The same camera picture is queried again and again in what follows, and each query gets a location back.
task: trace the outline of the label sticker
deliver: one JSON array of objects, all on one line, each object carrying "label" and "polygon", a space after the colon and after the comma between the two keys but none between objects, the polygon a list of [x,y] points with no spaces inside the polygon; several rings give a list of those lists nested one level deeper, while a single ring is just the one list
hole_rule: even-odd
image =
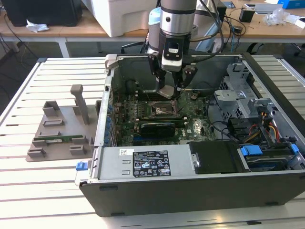
[{"label": "label sticker", "polygon": [[133,153],[134,177],[160,177],[170,175],[171,168],[167,151]]},{"label": "label sticker", "polygon": [[125,155],[132,155],[134,152],[134,149],[120,149],[120,156],[125,156]]}]

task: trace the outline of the white box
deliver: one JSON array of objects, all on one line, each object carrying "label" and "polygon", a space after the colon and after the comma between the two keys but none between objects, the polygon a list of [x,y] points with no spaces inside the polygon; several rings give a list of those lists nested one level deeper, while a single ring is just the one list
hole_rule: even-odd
[{"label": "white box", "polygon": [[297,25],[298,27],[304,29],[305,28],[305,18],[300,18],[299,20],[297,20],[295,22],[295,25]]},{"label": "white box", "polygon": [[157,0],[82,0],[110,37],[148,29],[148,17]]}]

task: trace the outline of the metal table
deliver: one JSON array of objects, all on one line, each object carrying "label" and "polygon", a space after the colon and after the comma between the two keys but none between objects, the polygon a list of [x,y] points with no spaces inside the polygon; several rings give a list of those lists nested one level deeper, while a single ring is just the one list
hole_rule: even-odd
[{"label": "metal table", "polygon": [[[272,56],[254,58],[268,71],[285,96],[291,96],[293,104],[304,103],[302,89],[305,88],[298,86],[298,82],[303,81],[290,65]],[[86,103],[95,104],[102,97],[104,79],[104,58],[49,58],[34,66],[0,117],[1,228],[25,225],[32,229],[54,226],[98,226],[101,229],[303,228],[305,193],[277,207],[100,218],[74,184],[75,165],[79,160],[26,162],[25,156],[41,121],[45,101],[56,100],[59,106],[73,105],[70,87],[81,83]],[[303,111],[299,104],[297,107],[299,112]]]}]

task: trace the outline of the desk leg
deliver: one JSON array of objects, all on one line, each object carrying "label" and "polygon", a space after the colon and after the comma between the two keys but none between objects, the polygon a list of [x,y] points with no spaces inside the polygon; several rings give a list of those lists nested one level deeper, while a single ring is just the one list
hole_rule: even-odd
[{"label": "desk leg", "polygon": [[102,53],[103,50],[102,50],[102,44],[101,44],[101,42],[96,42],[96,44],[97,44],[97,50],[99,51],[99,53]]},{"label": "desk leg", "polygon": [[14,52],[19,52],[19,48],[17,46],[17,43],[16,42],[9,42],[9,46],[11,49],[13,49]]},{"label": "desk leg", "polygon": [[59,37],[56,39],[57,43],[59,44],[59,47],[61,49],[62,57],[63,58],[69,58],[70,53],[67,47],[67,40],[65,37]]},{"label": "desk leg", "polygon": [[221,47],[221,39],[216,38],[214,40],[213,52],[216,52]]}]

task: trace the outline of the small blue component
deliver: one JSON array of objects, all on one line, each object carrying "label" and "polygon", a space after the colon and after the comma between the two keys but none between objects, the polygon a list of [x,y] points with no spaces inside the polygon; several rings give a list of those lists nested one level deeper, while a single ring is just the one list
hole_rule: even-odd
[{"label": "small blue component", "polygon": [[299,148],[296,146],[296,144],[291,144],[291,148],[295,154],[297,154],[300,151]]},{"label": "small blue component", "polygon": [[88,162],[79,162],[76,165],[76,171],[88,170]]},{"label": "small blue component", "polygon": [[247,155],[262,155],[263,152],[261,150],[261,148],[259,146],[244,146],[243,148],[241,148],[241,151],[243,153],[244,156]]}]

